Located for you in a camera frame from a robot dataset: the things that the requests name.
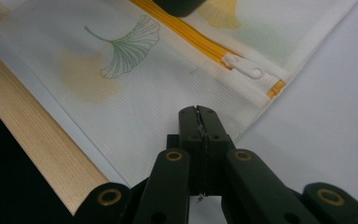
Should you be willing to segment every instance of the black clamp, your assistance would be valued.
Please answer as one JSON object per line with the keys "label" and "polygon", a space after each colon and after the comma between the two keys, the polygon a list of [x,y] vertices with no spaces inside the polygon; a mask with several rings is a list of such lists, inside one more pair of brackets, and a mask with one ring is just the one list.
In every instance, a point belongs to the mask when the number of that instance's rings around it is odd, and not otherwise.
{"label": "black clamp", "polygon": [[254,152],[236,149],[216,113],[179,112],[179,134],[167,136],[149,178],[132,189],[108,183],[75,214],[78,223],[184,224],[189,196],[222,196],[227,223],[358,223],[358,202],[316,183],[303,194],[287,188]]}

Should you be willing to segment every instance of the zipper teeth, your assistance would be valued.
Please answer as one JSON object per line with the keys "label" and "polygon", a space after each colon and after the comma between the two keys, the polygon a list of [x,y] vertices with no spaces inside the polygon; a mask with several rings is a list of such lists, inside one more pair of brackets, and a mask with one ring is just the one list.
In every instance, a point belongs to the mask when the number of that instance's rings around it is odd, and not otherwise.
{"label": "zipper teeth", "polygon": [[215,62],[225,66],[221,59],[226,53],[231,53],[238,55],[232,52],[229,49],[222,47],[221,45],[213,42],[211,39],[202,35],[193,27],[189,26],[187,23],[181,21],[174,16],[167,14],[162,10],[156,3],[152,0],[131,0],[133,4],[140,7],[159,21],[163,22],[166,26],[175,31],[179,36],[185,39],[193,47],[200,50],[206,56],[214,60]]}

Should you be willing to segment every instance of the fabric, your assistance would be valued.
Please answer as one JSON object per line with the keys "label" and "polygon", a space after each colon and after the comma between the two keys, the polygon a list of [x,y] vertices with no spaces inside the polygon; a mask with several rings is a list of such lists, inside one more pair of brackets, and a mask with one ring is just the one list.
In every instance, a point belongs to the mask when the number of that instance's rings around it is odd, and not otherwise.
{"label": "fabric", "polygon": [[[272,102],[268,92],[296,74],[355,1],[294,5],[288,0],[275,1],[281,5],[239,1],[251,7],[241,13],[238,8],[242,7],[235,7],[239,15],[230,17],[229,25],[223,24],[228,28],[220,28],[222,24],[211,21],[202,9],[185,19],[211,39],[237,49],[240,56],[267,67],[261,78],[205,57],[129,1],[12,2],[10,7],[0,4],[0,11],[5,11],[0,12],[0,35],[133,186],[150,174],[156,156],[165,149],[166,135],[177,133],[177,113],[184,107],[212,108],[231,138],[241,136]],[[345,7],[337,2],[345,2]],[[296,13],[298,8],[314,7],[309,15],[305,13],[307,20],[289,25],[294,15],[283,16],[283,12],[291,4],[292,14],[298,16],[303,14]],[[229,5],[233,10],[235,4]],[[262,13],[266,8],[267,18]],[[332,10],[334,18],[325,20]],[[317,34],[316,39],[310,34]]]}

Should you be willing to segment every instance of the white zipper slider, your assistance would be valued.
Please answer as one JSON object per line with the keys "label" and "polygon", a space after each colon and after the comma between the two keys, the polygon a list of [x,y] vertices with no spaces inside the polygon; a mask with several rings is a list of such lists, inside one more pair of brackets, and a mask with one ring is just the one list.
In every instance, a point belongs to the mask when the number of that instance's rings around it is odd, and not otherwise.
{"label": "white zipper slider", "polygon": [[227,67],[235,68],[251,79],[259,79],[266,73],[264,68],[257,63],[252,63],[242,57],[227,53],[222,58],[222,63]]}

